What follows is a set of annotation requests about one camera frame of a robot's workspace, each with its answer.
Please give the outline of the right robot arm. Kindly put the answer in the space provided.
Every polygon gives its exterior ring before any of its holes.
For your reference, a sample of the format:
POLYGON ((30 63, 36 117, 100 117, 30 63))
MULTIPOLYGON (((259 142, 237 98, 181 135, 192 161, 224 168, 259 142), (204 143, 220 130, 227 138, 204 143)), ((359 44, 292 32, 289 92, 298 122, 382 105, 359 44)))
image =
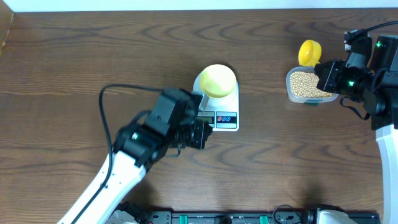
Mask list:
POLYGON ((373 44, 368 33, 345 33, 347 60, 315 65, 317 88, 363 104, 381 155, 383 223, 397 223, 397 36, 380 35, 373 44))

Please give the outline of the yellow measuring scoop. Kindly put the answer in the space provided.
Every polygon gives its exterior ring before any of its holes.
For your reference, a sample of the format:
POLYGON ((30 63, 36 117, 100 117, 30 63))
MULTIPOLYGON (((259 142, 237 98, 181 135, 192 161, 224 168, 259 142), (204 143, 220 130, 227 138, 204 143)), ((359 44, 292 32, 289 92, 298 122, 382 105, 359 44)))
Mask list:
POLYGON ((306 40, 300 47, 298 53, 298 63, 301 66, 312 66, 320 63, 322 55, 321 45, 314 40, 306 40))

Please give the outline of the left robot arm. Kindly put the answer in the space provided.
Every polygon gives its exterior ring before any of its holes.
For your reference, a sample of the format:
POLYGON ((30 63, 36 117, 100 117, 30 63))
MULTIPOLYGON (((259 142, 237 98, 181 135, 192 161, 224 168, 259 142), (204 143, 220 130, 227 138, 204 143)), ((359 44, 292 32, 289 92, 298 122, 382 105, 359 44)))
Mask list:
POLYGON ((212 128, 197 115, 207 101, 199 92, 163 90, 153 110, 140 112, 118 131, 100 171, 59 222, 105 223, 170 148, 203 149, 212 128))

